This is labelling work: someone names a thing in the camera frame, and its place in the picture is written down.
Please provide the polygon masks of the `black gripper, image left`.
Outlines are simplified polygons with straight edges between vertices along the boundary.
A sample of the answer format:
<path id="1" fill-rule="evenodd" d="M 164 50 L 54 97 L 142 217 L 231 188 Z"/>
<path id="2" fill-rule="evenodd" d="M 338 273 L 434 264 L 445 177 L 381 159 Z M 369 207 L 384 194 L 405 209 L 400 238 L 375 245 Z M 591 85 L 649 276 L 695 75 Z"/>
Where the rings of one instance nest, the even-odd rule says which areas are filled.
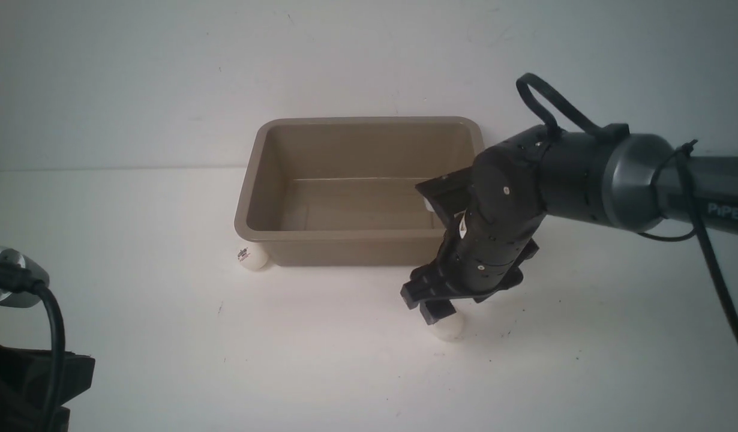
<path id="1" fill-rule="evenodd" d="M 0 345 L 0 431 L 35 431 L 45 402 L 51 364 L 49 350 Z M 64 377 L 51 431 L 67 431 L 70 410 L 64 405 L 89 390 L 95 359 L 65 353 Z"/>

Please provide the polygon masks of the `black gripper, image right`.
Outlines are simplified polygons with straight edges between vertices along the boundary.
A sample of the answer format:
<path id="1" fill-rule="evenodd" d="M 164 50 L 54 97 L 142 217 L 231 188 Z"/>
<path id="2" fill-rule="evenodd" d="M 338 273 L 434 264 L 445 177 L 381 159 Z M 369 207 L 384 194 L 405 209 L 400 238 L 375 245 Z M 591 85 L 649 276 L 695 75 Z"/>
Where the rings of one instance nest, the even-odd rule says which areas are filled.
<path id="1" fill-rule="evenodd" d="M 444 233 L 434 260 L 411 272 L 400 297 L 435 325 L 457 313 L 454 300 L 481 303 L 517 286 L 524 279 L 520 265 L 539 250 L 533 236 L 544 218 L 509 213 L 490 221 L 477 204 L 469 205 Z"/>

